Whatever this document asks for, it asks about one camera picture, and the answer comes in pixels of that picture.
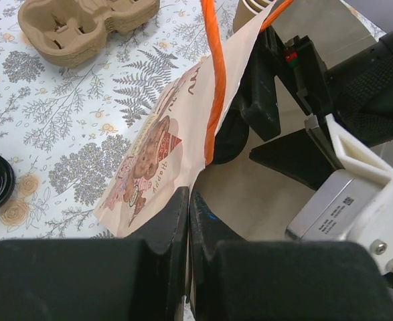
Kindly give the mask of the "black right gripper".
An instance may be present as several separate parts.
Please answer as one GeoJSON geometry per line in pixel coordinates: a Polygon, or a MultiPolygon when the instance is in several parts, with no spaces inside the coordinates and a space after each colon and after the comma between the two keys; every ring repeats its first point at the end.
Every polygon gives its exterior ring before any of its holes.
{"type": "Polygon", "coordinates": [[[275,77],[307,116],[305,128],[251,150],[250,160],[316,191],[341,163],[325,117],[333,111],[327,66],[309,36],[283,42],[274,27],[258,34],[240,83],[240,113],[263,140],[281,133],[275,77]]]}

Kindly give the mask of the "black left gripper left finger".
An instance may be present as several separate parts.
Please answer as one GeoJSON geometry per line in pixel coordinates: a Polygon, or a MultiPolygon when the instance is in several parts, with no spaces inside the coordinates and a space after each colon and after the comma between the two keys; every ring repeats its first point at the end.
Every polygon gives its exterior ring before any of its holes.
{"type": "Polygon", "coordinates": [[[188,205],[125,238],[0,241],[0,320],[182,320],[188,205]]]}

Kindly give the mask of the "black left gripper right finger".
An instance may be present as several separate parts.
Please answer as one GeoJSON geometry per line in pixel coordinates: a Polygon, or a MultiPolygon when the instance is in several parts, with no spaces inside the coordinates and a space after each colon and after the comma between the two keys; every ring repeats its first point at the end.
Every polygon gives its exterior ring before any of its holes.
{"type": "Polygon", "coordinates": [[[340,241],[247,241],[191,195],[197,320],[393,320],[374,260],[340,241]]]}

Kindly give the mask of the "kraft paper takeout bag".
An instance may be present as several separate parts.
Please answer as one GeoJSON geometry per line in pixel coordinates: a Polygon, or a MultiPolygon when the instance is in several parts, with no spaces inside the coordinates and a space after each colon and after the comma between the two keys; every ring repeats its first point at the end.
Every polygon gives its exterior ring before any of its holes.
{"type": "MultiPolygon", "coordinates": [[[[136,231],[176,189],[192,188],[212,163],[215,137],[238,99],[256,38],[289,5],[285,1],[265,8],[222,43],[214,8],[204,1],[212,54],[164,89],[98,202],[96,218],[113,235],[126,237],[136,231]]],[[[281,134],[304,129],[307,116],[280,80],[275,85],[281,134]]]]}

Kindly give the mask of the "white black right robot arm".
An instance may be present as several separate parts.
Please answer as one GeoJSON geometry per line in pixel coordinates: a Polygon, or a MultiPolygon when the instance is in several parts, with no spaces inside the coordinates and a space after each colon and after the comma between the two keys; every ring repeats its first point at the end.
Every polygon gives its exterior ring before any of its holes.
{"type": "Polygon", "coordinates": [[[250,159],[318,189],[341,168],[328,116],[366,146],[393,139],[393,32],[328,68],[308,37],[283,42],[269,27],[256,39],[238,98],[243,119],[263,140],[250,159]],[[277,80],[307,116],[304,129],[281,134],[277,80]]]}

